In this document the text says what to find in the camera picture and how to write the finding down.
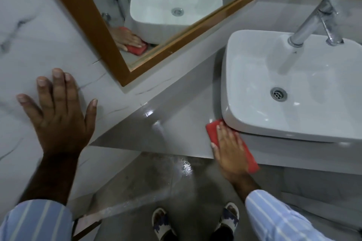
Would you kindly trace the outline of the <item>red cleaning sponge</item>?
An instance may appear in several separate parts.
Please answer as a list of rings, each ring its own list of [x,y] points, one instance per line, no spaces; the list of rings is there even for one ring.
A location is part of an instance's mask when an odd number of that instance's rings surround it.
[[[214,120],[211,123],[206,124],[205,128],[206,128],[206,132],[208,133],[208,136],[210,138],[211,143],[214,143],[217,147],[219,147],[219,141],[218,141],[218,135],[217,135],[217,130],[216,127],[220,124],[223,123],[224,125],[226,125],[225,121],[223,119],[221,120]],[[255,158],[253,157],[253,155],[251,154],[251,152],[249,151],[246,143],[244,142],[244,140],[241,138],[241,136],[239,135],[238,132],[236,132],[236,130],[231,129],[236,137],[236,140],[238,140],[238,138],[240,138],[241,142],[242,142],[242,146],[245,152],[245,156],[246,156],[246,160],[248,163],[248,172],[250,174],[254,174],[256,173],[260,167],[257,164]]]

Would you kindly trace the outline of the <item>person's left forearm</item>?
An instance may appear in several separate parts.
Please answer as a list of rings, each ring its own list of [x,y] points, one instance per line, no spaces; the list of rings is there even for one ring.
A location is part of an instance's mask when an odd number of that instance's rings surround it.
[[[72,212],[66,207],[78,156],[44,155],[19,203],[0,226],[0,241],[71,241]]]

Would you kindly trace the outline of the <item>chrome faucet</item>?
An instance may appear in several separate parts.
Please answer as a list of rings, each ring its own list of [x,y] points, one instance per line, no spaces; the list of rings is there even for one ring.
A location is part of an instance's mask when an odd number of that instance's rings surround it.
[[[322,25],[327,35],[326,43],[330,46],[344,44],[337,19],[347,16],[343,7],[344,0],[322,0],[297,31],[288,38],[292,47],[302,47],[304,42]]]

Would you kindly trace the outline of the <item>white ceramic sink basin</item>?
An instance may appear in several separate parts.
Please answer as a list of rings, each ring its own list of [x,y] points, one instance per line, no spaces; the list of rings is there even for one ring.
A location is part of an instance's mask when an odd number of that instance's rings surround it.
[[[318,142],[362,141],[362,45],[332,47],[311,35],[302,47],[289,33],[239,30],[226,45],[221,109],[238,131]],[[270,90],[283,88],[287,101]]]

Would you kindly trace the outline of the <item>person's right sandal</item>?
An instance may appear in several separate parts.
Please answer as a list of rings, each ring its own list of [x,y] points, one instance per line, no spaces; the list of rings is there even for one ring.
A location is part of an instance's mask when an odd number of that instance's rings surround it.
[[[219,223],[217,224],[215,231],[220,228],[228,228],[234,234],[239,223],[239,218],[240,214],[236,204],[228,202],[222,210]]]

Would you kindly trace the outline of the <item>person's right hand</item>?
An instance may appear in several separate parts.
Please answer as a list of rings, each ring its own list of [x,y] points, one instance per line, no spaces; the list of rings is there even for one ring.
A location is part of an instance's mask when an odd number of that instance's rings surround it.
[[[223,163],[218,163],[222,175],[233,185],[248,174],[248,163],[240,138],[222,122],[216,127]]]

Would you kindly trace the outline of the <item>wooden framed mirror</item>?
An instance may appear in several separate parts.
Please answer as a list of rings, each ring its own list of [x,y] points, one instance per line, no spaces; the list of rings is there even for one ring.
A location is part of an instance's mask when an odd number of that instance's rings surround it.
[[[111,74],[124,87],[255,0],[234,0],[222,6],[192,24],[190,28],[178,33],[166,43],[146,53],[141,57],[141,62],[138,62],[133,68],[128,67],[115,43],[111,42],[111,34],[93,0],[60,1],[101,60],[104,61]]]

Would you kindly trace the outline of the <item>metal sink drain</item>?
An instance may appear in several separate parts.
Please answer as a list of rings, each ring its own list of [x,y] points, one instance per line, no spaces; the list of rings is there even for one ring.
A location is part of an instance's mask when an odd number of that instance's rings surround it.
[[[288,93],[280,87],[274,87],[270,90],[271,97],[277,102],[285,102],[288,98]]]

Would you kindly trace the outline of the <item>person's left sandal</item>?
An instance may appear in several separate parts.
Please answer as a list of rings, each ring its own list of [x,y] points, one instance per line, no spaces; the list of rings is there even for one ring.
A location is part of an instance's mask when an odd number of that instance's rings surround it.
[[[179,241],[165,209],[159,207],[153,212],[152,227],[159,241]]]

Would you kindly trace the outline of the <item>person's sandal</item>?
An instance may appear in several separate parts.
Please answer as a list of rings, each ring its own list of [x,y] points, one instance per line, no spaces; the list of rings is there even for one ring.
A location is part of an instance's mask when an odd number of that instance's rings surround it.
[[[239,218],[240,214],[236,204],[228,202],[222,210],[219,223],[217,224],[215,231],[220,228],[228,228],[234,234],[239,223]]]
[[[179,241],[165,209],[159,207],[153,212],[152,227],[159,241]]]

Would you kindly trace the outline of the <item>person's left hand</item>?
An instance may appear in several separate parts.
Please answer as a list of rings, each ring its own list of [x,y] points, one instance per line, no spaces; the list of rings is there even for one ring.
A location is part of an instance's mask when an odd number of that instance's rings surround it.
[[[79,157],[91,137],[86,134],[85,114],[82,112],[76,81],[70,73],[64,73],[67,111],[55,111],[52,81],[44,76],[36,79],[38,106],[43,114],[43,122],[34,130],[45,156],[69,154]]]

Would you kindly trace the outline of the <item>person's right forearm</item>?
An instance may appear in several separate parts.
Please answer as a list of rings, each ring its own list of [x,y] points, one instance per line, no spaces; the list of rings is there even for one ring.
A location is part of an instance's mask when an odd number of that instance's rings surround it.
[[[260,241],[334,241],[300,213],[261,189],[249,174],[232,175],[229,182],[244,202]]]

